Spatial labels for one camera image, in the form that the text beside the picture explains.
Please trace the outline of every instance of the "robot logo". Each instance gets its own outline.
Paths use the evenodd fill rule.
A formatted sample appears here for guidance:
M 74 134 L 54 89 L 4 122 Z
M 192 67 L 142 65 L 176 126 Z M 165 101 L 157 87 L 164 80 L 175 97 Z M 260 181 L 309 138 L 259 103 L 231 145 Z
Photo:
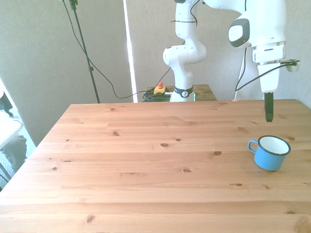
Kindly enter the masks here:
M 187 96 L 188 96 L 188 91 L 184 91 L 181 95 L 182 95 L 183 97 L 187 97 Z

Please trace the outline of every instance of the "mug rim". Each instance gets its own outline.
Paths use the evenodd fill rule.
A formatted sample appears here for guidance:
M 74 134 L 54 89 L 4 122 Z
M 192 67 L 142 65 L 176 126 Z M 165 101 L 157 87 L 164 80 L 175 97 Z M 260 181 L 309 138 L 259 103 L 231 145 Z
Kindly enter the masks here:
M 277 138 L 277 139 L 279 139 L 279 140 L 285 142 L 286 145 L 288 146 L 288 152 L 283 153 L 283 154 L 278 154 L 278 153 L 273 153 L 273 152 L 271 152 L 271 151 L 266 150 L 266 149 L 260 144 L 260 140 L 261 140 L 262 138 L 264 138 L 264 137 L 275 137 L 275 138 Z M 269 154 L 277 155 L 277 156 L 284 156 L 284 155 L 287 155 L 287 154 L 289 154 L 289 153 L 291 152 L 291 150 L 292 150 L 292 148 L 291 148 L 290 144 L 288 144 L 288 142 L 286 142 L 284 139 L 282 139 L 282 138 L 280 138 L 280 137 L 273 136 L 273 135 L 264 135 L 264 136 L 261 136 L 261 137 L 258 139 L 258 145 L 259 145 L 260 148 L 263 149 L 265 152 L 267 152 L 267 153 L 269 153 Z

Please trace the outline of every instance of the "wood grain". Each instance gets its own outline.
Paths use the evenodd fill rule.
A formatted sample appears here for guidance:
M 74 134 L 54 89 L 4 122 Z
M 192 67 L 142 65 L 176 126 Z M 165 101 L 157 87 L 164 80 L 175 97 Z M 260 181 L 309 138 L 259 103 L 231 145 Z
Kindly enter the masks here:
M 292 147 L 261 169 L 250 139 Z M 0 193 L 0 233 L 310 233 L 311 112 L 276 100 L 71 105 Z

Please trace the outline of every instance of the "blue mug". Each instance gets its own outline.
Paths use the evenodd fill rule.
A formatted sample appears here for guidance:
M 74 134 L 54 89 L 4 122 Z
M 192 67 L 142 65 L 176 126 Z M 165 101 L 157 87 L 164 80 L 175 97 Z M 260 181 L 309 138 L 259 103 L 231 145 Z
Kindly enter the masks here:
M 258 144 L 256 150 L 251 148 L 251 143 Z M 265 135 L 256 140 L 250 140 L 248 148 L 255 154 L 255 163 L 262 169 L 277 171 L 280 169 L 285 156 L 291 152 L 290 145 L 283 139 Z

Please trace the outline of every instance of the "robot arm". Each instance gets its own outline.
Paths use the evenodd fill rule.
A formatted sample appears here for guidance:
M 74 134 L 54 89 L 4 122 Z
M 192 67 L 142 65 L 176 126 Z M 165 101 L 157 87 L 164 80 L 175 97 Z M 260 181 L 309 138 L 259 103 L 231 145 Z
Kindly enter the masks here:
M 206 57 L 206 49 L 198 39 L 196 21 L 193 17 L 196 15 L 198 3 L 203 0 L 196 3 L 193 0 L 175 1 L 176 35 L 185 40 L 185 44 L 165 49 L 163 59 L 175 75 L 175 88 L 171 101 L 193 101 L 193 74 L 185 68 L 185 65 L 201 62 Z
M 185 39 L 186 46 L 174 46 L 166 49 L 163 58 L 175 74 L 175 92 L 179 88 L 187 90 L 192 87 L 193 76 L 184 69 L 185 64 L 203 61 L 206 55 L 205 47 L 198 41 L 196 24 L 191 23 L 194 18 L 192 7 L 196 13 L 196 3 L 192 0 L 175 0 L 176 7 L 176 34 Z M 230 26 L 228 38 L 236 48 L 253 48 L 253 62 L 257 63 L 259 75 L 280 66 L 280 60 L 285 58 L 285 0 L 199 0 L 208 6 L 217 9 L 228 9 L 241 13 Z M 271 119 L 273 116 L 273 92 L 278 86 L 279 69 L 269 72 L 260 78 L 261 90 L 265 103 L 269 105 L 266 111 Z M 192 101 L 191 98 L 171 98 L 171 101 Z
M 253 62 L 259 75 L 280 66 L 285 58 L 285 0 L 205 0 L 212 8 L 235 10 L 242 15 L 230 26 L 228 37 L 236 48 L 253 48 Z M 278 86 L 279 69 L 260 78 L 265 96 L 266 120 L 273 119 L 273 92 Z

